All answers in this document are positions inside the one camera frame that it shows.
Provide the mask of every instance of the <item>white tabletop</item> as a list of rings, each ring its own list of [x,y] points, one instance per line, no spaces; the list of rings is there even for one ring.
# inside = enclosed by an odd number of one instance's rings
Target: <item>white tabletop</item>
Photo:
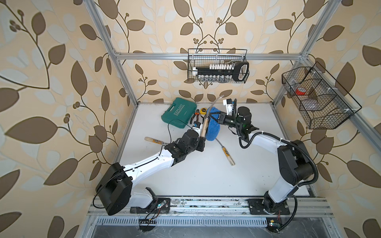
[[[198,109],[209,106],[197,104]],[[239,106],[250,109],[251,123],[260,131],[284,137],[269,104]],[[161,120],[161,115],[168,107],[169,104],[139,105],[120,160],[121,165],[138,162],[160,151],[160,145],[144,140],[146,136],[170,142],[168,124]],[[215,107],[226,111],[222,104],[216,104]],[[169,128],[172,141],[190,129],[173,125],[169,125]],[[190,153],[184,161],[151,175],[138,186],[150,187],[160,196],[263,196],[280,176],[278,157],[257,145],[242,149],[237,136],[227,126],[221,125],[217,138],[227,148],[235,166],[230,165],[217,141],[206,141],[203,152]],[[295,195],[309,194],[303,186]]]

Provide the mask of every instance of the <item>leaf wallpaper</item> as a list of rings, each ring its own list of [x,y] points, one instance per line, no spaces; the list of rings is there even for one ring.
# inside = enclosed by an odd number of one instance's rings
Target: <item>leaf wallpaper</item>
[[[216,97],[237,98],[238,102],[270,102],[281,87],[282,72],[291,69],[290,61],[250,63],[250,75],[245,84],[201,83],[188,80],[186,64],[182,61],[125,60],[123,67],[141,102],[172,103],[176,97],[194,102],[213,102]]]
[[[381,3],[343,0],[310,53],[363,106],[358,112],[381,133]],[[291,139],[304,141],[317,164],[315,184],[348,238],[381,237],[381,156],[351,121],[335,130],[307,130],[285,95],[277,111]]]
[[[94,2],[115,50],[123,53],[177,53],[181,48],[299,53],[328,1]]]
[[[0,236],[73,238],[133,108],[82,1],[0,13]]]

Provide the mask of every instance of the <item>blue cloth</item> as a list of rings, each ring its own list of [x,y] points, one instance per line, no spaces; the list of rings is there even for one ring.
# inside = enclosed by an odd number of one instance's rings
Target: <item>blue cloth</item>
[[[212,107],[210,112],[220,112],[220,110],[218,110],[215,107]],[[218,119],[219,114],[209,114],[209,116]],[[208,131],[205,137],[208,141],[213,141],[217,137],[218,133],[219,133],[219,124],[211,118],[208,125]]]

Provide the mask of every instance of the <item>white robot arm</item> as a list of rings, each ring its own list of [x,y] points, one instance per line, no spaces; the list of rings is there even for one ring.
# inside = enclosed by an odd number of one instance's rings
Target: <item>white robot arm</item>
[[[231,107],[231,105],[226,107],[228,111],[230,108],[233,108],[233,112],[235,111],[235,107]],[[240,107],[237,116],[221,113],[218,123],[235,126],[237,131],[241,129],[244,141],[248,142],[248,145],[242,146],[243,148],[255,144],[278,155],[281,176],[275,185],[265,193],[263,200],[263,210],[268,214],[273,214],[299,187],[317,180],[317,169],[314,168],[316,165],[301,141],[289,142],[269,133],[253,133],[252,131],[257,128],[251,125],[250,120],[251,114],[248,108]],[[152,192],[135,190],[134,186],[153,173],[183,161],[189,153],[195,150],[203,151],[205,138],[199,135],[202,126],[195,124],[192,130],[184,133],[182,138],[165,145],[159,153],[137,163],[125,166],[120,166],[119,163],[112,164],[96,187],[97,194],[107,213],[113,215],[126,205],[140,208],[150,205],[153,200]],[[312,174],[315,175],[313,180],[303,182]]]

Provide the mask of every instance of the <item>black wire basket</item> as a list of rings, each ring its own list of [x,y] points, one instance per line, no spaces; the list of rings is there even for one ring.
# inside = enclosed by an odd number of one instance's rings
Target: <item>black wire basket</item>
[[[246,83],[247,50],[188,49],[188,83]]]
[[[318,63],[317,66],[317,63],[312,67],[299,67],[283,73],[282,84],[309,129],[335,129],[362,107],[321,64]],[[325,81],[322,69],[335,80],[335,86],[330,86]]]

